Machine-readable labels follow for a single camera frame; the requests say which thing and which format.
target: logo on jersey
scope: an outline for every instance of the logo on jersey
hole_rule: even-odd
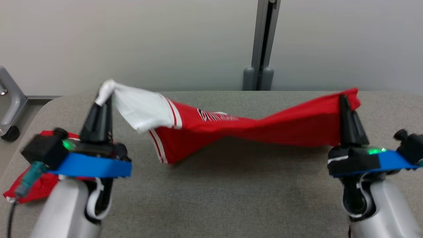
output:
[[[197,108],[198,114],[203,121],[238,121],[238,117],[229,116],[224,112],[210,112]]]

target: crumpled red cloth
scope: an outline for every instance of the crumpled red cloth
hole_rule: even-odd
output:
[[[174,125],[151,129],[150,135],[162,163],[181,161],[225,136],[280,145],[336,146],[341,141],[339,96],[345,94],[355,110],[360,106],[357,93],[354,88],[322,96],[259,120],[204,111],[168,99]]]
[[[43,130],[41,133],[43,136],[52,136],[53,131]],[[69,138],[76,138],[79,139],[79,135],[69,133]],[[15,189],[20,185],[22,178],[24,177],[25,173],[29,170],[30,166],[23,172],[16,181],[12,184],[9,190],[3,193],[3,196],[9,201],[13,202],[15,196]],[[50,192],[56,186],[56,183],[59,181],[59,176],[51,173],[45,173],[39,178],[34,185],[31,187],[28,195],[26,197],[20,198],[19,203],[26,203],[33,200],[38,200],[42,198],[47,198],[50,195]]]

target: white wall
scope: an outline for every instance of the white wall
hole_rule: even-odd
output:
[[[2,0],[0,65],[26,95],[112,77],[150,90],[240,90],[257,0]]]
[[[423,94],[422,0],[282,0],[272,90]]]

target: green led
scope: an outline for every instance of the green led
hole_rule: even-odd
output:
[[[75,144],[72,143],[69,140],[62,140],[63,146],[68,150],[68,151],[74,151],[75,150]]]
[[[385,152],[385,151],[386,151],[386,149],[385,149],[385,148],[382,148],[382,149],[379,149],[379,148],[373,148],[373,149],[369,149],[369,150],[367,151],[367,153],[368,153],[369,155],[374,155],[374,154],[383,153],[383,152]]]

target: floor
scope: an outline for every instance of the floor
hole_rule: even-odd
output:
[[[48,101],[49,100],[28,100],[14,123],[14,125],[19,128],[21,135],[25,134],[35,115],[37,115],[38,111]],[[0,96],[0,120],[8,110],[10,102],[11,99],[9,94]],[[6,142],[0,139],[0,177],[2,177],[4,171],[6,170],[7,165],[12,159],[12,155],[15,153],[21,139],[21,136],[14,142]]]

